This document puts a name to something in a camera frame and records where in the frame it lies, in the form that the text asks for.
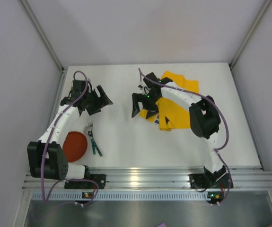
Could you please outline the yellow printed cloth mat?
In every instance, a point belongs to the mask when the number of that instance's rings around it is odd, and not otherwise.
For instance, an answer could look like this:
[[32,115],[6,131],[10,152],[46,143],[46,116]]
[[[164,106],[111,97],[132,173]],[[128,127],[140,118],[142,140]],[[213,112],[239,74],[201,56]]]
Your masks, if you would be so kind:
[[[188,80],[182,74],[174,74],[170,71],[164,72],[162,78],[165,77],[170,78],[185,90],[199,93],[199,82],[197,80]],[[156,105],[159,113],[148,118],[147,121],[158,124],[160,130],[170,131],[172,129],[190,128],[190,117],[187,110],[166,98],[160,98]]]

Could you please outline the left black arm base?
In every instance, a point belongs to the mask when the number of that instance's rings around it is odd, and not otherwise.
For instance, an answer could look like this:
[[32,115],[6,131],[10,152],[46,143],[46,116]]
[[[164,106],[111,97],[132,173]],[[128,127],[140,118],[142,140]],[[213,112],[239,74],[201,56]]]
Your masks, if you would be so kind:
[[69,180],[65,183],[65,189],[104,189],[106,183],[105,174],[91,174],[88,180]]

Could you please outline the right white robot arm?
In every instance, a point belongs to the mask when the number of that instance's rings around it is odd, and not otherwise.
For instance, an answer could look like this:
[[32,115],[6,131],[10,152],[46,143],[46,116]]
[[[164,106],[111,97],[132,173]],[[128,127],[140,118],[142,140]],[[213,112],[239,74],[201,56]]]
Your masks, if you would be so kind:
[[160,116],[160,101],[169,100],[182,108],[183,121],[188,121],[191,132],[203,142],[202,167],[210,173],[219,171],[225,163],[220,156],[229,141],[228,123],[214,102],[213,97],[203,96],[198,92],[187,90],[171,78],[159,79],[152,72],[140,74],[139,93],[132,93],[132,118],[142,109],[146,110],[147,119]]

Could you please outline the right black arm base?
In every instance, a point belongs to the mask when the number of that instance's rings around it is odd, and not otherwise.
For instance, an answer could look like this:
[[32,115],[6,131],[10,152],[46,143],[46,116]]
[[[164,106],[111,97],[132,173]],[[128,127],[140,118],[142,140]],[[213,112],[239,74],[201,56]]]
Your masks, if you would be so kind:
[[210,172],[205,167],[204,173],[190,174],[190,186],[198,192],[204,192],[207,189],[228,189],[233,188],[233,182],[230,179],[231,175],[225,166],[215,172]]

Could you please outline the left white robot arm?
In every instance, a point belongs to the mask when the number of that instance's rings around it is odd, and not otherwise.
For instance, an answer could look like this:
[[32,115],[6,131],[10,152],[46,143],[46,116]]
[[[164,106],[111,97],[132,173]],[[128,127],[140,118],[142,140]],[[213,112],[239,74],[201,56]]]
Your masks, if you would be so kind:
[[85,179],[89,174],[88,167],[68,162],[63,144],[71,126],[84,111],[93,115],[112,104],[100,85],[93,89],[90,82],[73,80],[68,96],[61,100],[48,129],[27,146],[31,176],[52,180]]

